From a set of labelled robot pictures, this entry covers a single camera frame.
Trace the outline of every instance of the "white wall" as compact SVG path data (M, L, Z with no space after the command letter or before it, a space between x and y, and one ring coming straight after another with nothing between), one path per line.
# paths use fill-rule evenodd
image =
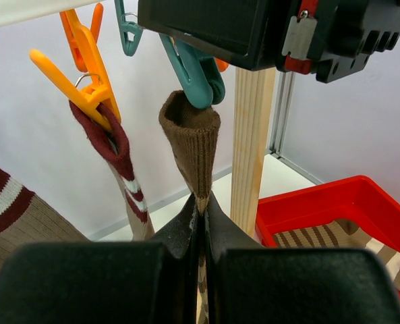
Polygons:
M114 2L104 1L98 41L131 142L134 169L149 205L183 190L185 184L158 123L158 112L181 86L157 34L145 31L135 57L121 49ZM77 10L89 25L94 6ZM126 1L136 12L136 1ZM125 219L113 174L72 117L67 99L29 60L36 48L75 82L59 15L0 28L0 167L36 191L90 236ZM217 111L222 127L215 172L231 165L235 69L223 77L227 97Z
M331 84L297 76L282 154L324 182L365 174L400 202L400 39Z

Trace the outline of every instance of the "green clothespin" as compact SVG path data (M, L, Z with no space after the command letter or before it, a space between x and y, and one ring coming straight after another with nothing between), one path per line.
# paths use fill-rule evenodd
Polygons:
M159 34L168 58L189 102L205 109L217 105L225 97L225 85L215 58L191 45Z
M121 46L123 52L127 56L134 56L140 44L143 28L135 22L127 22L126 17L135 16L132 12L125 13L125 6L123 0L114 0L117 15L117 24L119 25ZM129 40L129 35L132 34L133 40Z

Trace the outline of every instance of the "white stripe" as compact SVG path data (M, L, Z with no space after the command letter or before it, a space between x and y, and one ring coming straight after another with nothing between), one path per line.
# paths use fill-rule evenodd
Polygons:
M136 194L137 192L140 191L140 184L138 183L137 179L134 179L132 181L126 180L124 177L121 177L121 179L123 180L125 188L128 189L133 194Z
M3 190L0 192L0 215L2 215L9 206L16 200L23 186L21 183L9 178Z
M393 255L393 258L386 264L386 268L390 273L391 279L395 280L400 270L400 253Z
M371 250L373 253L378 254L382 248L384 248L384 244L378 241L375 238L371 238L367 243L366 248Z
M139 210L141 210L141 212L145 212L147 211L147 204L146 202L143 200L141 201L137 201L131 194L131 192L129 192L129 190L125 190L125 192L127 193L127 195L131 198L131 200L135 203L135 205L137 206L137 208Z

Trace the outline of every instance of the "brown sock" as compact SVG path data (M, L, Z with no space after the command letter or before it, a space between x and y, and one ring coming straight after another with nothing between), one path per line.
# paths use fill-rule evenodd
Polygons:
M124 129L114 113L100 104L96 110L110 123L112 134L108 134L94 123L75 104L69 102L72 113L83 126L88 139L96 151L109 164L126 202L127 218L130 221L134 240L145 240L153 236L152 221L147 210L146 200L138 183L130 156L130 143Z
M278 233L273 239L281 248L367 248L385 264L400 291L400 253L367 234L353 221L337 219L326 225Z
M19 246L87 241L68 221L0 169L0 268Z
M159 123L173 149L177 167L196 197L198 211L207 207L212 190L212 171L215 160L221 118L212 107L193 107L183 91L170 94L159 113ZM202 297L199 323L208 323L206 258L200 251L198 288Z

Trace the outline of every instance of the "wooden post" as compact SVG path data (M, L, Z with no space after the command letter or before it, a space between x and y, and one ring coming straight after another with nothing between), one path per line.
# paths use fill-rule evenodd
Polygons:
M231 219L254 235L276 69L237 68L231 184Z

